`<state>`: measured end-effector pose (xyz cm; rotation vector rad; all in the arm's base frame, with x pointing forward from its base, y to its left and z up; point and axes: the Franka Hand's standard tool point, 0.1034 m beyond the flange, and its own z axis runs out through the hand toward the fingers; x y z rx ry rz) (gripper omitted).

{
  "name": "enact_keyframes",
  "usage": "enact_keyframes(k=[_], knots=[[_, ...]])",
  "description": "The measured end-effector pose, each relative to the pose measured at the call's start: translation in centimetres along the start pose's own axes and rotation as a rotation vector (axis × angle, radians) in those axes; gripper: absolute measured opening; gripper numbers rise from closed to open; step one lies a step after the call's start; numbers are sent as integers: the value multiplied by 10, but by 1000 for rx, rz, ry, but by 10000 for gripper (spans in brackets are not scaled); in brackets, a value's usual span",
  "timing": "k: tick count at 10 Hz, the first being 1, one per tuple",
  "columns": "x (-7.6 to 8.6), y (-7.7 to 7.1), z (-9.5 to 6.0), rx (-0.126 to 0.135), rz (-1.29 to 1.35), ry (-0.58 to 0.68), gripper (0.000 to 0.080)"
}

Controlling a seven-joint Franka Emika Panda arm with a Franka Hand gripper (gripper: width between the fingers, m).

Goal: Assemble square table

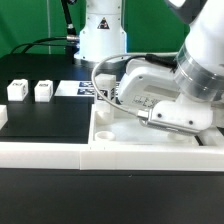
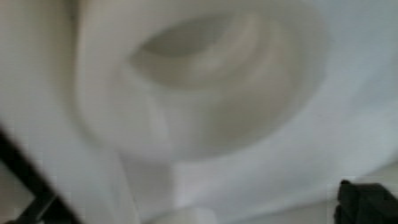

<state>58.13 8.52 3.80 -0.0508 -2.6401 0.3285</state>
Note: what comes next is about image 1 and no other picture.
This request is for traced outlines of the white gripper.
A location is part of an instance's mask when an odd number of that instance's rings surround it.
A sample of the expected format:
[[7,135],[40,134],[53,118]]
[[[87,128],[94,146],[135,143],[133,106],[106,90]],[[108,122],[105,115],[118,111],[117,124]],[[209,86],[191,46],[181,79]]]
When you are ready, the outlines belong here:
[[179,87],[170,68],[143,59],[132,59],[118,87],[121,104],[136,108],[152,108],[161,100],[175,100]]

